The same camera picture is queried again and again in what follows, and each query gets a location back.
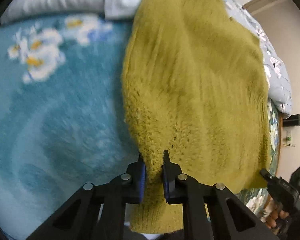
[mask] human hand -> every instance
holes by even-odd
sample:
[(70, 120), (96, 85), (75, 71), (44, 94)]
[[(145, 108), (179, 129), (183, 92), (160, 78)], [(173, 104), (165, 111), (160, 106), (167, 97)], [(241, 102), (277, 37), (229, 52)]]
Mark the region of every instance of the human hand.
[(275, 228), (277, 223), (275, 220), (280, 216), (282, 219), (286, 219), (289, 216), (288, 212), (283, 210), (280, 211), (280, 214), (276, 210), (272, 211), (271, 214), (266, 218), (266, 226), (270, 229)]

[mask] bedspread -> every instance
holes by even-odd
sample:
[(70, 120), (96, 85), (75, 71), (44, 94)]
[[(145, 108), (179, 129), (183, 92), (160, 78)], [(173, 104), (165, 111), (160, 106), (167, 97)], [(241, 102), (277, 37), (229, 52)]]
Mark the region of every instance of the bedspread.
[(71, 14), (0, 28), (0, 226), (11, 237), (25, 239), (85, 182), (107, 183), (137, 160), (120, 82), (131, 27)]

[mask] floral pattern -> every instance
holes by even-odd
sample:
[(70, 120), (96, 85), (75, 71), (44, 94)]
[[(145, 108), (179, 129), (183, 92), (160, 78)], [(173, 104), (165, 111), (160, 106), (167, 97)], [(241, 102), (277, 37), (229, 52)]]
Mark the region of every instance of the floral pattern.
[(277, 154), (275, 151), (278, 146), (279, 136), (278, 136), (278, 120), (275, 117), (274, 112), (272, 112), (272, 124), (270, 124), (270, 140), (271, 140), (271, 147), (274, 151), (274, 154)]
[(91, 40), (105, 40), (112, 31), (112, 23), (96, 15), (69, 16), (57, 28), (41, 28), (40, 22), (27, 29), (20, 29), (13, 37), (15, 41), (8, 48), (11, 60), (26, 65), (22, 81), (25, 84), (46, 81), (66, 61), (60, 47), (67, 41), (76, 41), (88, 46)]
[(280, 72), (280, 68), (279, 68), (279, 66), (281, 65), (281, 61), (272, 56), (270, 56), (270, 61), (273, 64), (274, 72), (277, 74), (278, 78), (281, 78), (281, 72)]
[(263, 41), (267, 41), (268, 37), (265, 34), (265, 32), (263, 31), (262, 28), (260, 28), (259, 26), (256, 26), (256, 30), (257, 30), (257, 34), (259, 36), (260, 39), (262, 39)]
[(269, 68), (266, 65), (263, 65), (264, 69), (265, 69), (265, 73), (266, 73), (266, 80), (267, 80), (267, 84), (268, 84), (268, 90), (270, 89), (270, 82), (269, 82), (269, 78), (271, 77), (271, 73)]

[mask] blue bed sheet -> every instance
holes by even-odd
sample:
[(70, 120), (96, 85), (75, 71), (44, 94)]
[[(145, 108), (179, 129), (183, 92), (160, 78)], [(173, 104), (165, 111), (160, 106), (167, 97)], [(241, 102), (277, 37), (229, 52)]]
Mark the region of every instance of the blue bed sheet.
[(76, 14), (0, 28), (0, 226), (11, 237), (138, 159), (120, 81), (131, 27)]

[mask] fuzzy green cloth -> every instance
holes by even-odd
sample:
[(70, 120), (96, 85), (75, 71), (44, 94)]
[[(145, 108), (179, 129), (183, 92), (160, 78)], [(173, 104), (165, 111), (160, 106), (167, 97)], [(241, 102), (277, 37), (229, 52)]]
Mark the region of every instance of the fuzzy green cloth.
[(229, 19), (222, 0), (143, 0), (122, 74), (126, 122), (147, 167), (132, 230), (182, 228), (163, 196), (163, 150), (200, 183), (232, 192), (263, 187), (268, 85), (259, 40)]

